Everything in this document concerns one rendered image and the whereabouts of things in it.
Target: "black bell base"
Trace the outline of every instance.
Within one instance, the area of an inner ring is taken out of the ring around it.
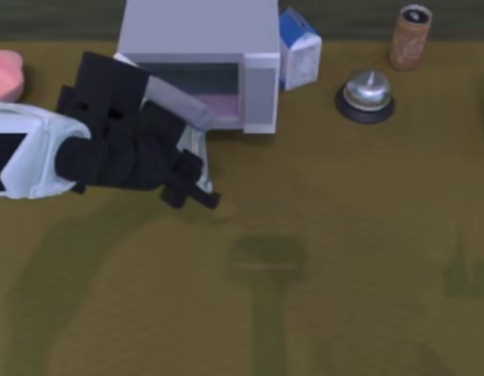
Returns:
[[[369,112],[369,111],[361,111],[357,110],[355,107],[352,107],[343,96],[343,89],[345,87],[341,87],[339,91],[336,93],[335,103],[336,108],[343,115],[345,118],[354,121],[356,123],[363,123],[363,124],[376,124],[381,123],[382,121],[387,120],[393,114],[395,110],[395,100],[392,98],[390,102],[387,104],[386,107],[382,108],[379,111]]]

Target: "blue and white carton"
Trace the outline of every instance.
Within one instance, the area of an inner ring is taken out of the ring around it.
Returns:
[[[291,90],[317,81],[322,38],[291,7],[280,15],[279,23],[280,86]]]

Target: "silver bell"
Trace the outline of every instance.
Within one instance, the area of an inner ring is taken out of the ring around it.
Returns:
[[[357,110],[375,112],[390,104],[392,88],[382,73],[363,70],[350,78],[343,88],[343,97]]]

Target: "pink plush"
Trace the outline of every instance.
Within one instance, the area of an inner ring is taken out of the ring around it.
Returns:
[[[0,49],[0,102],[16,102],[23,87],[23,58],[17,52]]]

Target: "brown can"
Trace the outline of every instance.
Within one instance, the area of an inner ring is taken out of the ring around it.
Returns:
[[[390,64],[397,70],[417,67],[432,25],[432,12],[421,5],[408,5],[399,13],[390,48]]]

